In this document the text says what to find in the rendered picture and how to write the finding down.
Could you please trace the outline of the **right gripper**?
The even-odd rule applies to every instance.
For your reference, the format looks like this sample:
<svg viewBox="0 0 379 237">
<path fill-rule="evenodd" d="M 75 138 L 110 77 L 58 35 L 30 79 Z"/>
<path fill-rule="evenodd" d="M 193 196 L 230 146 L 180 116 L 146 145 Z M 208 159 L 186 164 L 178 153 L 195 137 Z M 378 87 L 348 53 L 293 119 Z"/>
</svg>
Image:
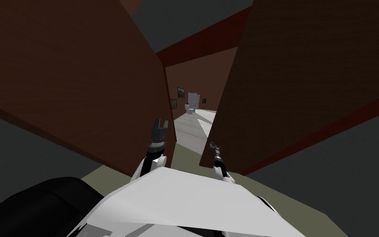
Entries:
<svg viewBox="0 0 379 237">
<path fill-rule="evenodd" d="M 209 143 L 210 149 L 213 151 L 215 159 L 221 159 L 220 149 L 214 142 Z"/>
</svg>

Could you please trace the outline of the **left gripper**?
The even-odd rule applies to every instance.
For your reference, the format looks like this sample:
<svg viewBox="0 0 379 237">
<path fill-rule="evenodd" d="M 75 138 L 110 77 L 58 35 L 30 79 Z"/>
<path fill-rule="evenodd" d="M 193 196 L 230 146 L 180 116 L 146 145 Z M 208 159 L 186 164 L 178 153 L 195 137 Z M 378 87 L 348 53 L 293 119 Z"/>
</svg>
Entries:
<svg viewBox="0 0 379 237">
<path fill-rule="evenodd" d="M 168 130 L 169 121 L 166 120 L 162 128 L 160 127 L 160 118 L 156 118 L 151 129 L 152 142 L 164 142 Z"/>
</svg>

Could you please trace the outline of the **white toilet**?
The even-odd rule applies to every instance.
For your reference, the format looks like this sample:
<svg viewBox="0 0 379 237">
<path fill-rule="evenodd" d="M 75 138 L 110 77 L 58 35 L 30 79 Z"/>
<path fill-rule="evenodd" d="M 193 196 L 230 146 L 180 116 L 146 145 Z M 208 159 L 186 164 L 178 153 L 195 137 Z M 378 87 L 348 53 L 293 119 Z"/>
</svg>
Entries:
<svg viewBox="0 0 379 237">
<path fill-rule="evenodd" d="M 196 93 L 188 93 L 188 103 L 185 104 L 187 114 L 193 114 L 199 108 L 200 95 Z"/>
</svg>

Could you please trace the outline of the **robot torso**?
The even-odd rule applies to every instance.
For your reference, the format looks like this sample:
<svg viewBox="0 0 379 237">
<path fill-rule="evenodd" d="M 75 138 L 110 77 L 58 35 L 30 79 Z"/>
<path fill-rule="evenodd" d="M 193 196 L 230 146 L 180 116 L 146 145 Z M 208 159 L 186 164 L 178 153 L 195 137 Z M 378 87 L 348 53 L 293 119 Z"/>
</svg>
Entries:
<svg viewBox="0 0 379 237">
<path fill-rule="evenodd" d="M 126 236 L 189 237 L 187 228 L 226 237 L 305 237 L 267 202 L 238 184 L 159 167 L 105 196 L 77 225 Z"/>
</svg>

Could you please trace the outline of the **brown door leaf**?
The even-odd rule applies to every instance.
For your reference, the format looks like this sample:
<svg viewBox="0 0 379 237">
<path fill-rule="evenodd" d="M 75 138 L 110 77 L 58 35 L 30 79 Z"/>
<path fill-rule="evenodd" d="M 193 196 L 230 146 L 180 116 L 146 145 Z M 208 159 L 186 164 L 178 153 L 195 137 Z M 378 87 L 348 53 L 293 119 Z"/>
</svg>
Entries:
<svg viewBox="0 0 379 237">
<path fill-rule="evenodd" d="M 0 0 L 0 119 L 131 176 L 156 118 L 164 67 L 120 0 Z"/>
<path fill-rule="evenodd" d="M 379 0 L 254 0 L 208 137 L 247 175 L 379 116 Z"/>
</svg>

